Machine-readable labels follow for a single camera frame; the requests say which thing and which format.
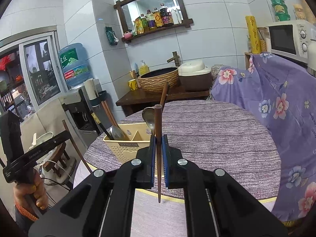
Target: metal screw head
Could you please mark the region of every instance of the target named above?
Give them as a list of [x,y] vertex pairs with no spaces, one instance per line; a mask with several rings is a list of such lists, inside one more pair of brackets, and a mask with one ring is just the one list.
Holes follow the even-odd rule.
[[181,166],[184,166],[184,165],[188,164],[188,161],[185,160],[185,159],[179,159],[178,160],[178,164],[181,165]]
[[134,166],[138,166],[141,162],[142,162],[142,161],[141,161],[140,159],[133,159],[133,160],[131,161],[132,165],[134,165]]
[[223,176],[225,175],[225,171],[219,168],[215,170],[215,174],[218,176]]
[[100,177],[100,176],[103,176],[104,172],[101,169],[97,169],[93,172],[93,174],[95,177]]

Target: blue flower print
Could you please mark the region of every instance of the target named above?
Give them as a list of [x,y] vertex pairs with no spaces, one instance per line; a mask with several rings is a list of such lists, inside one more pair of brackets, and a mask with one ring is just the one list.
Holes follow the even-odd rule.
[[305,173],[306,168],[302,168],[301,166],[295,166],[289,172],[288,183],[286,187],[291,189],[294,185],[297,187],[301,183],[302,175]]
[[259,103],[259,112],[261,113],[261,117],[266,118],[268,113],[271,111],[270,99],[263,100]]
[[270,53],[261,53],[260,57],[263,59],[264,63],[267,63],[267,59],[273,57],[273,54]]

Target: bronze faucet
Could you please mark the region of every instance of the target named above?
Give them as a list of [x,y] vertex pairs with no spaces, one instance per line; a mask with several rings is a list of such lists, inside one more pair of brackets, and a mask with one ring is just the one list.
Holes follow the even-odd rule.
[[169,60],[167,60],[167,62],[171,62],[171,61],[174,61],[174,64],[176,64],[176,67],[179,67],[180,66],[180,63],[179,63],[179,58],[180,56],[177,54],[177,52],[172,52],[172,55],[173,57]]

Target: microwave oven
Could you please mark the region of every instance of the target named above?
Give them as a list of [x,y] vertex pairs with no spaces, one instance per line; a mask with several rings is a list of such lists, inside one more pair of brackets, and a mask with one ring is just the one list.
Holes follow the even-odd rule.
[[271,53],[304,63],[308,62],[308,45],[316,39],[316,27],[305,20],[274,22],[267,26]]

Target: microwave door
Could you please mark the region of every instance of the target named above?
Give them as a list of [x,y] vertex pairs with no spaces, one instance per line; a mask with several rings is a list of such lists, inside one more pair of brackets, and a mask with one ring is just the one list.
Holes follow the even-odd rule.
[[269,27],[271,38],[271,52],[275,54],[284,55],[287,57],[294,57],[297,55],[296,43],[293,36],[293,25],[280,25]]

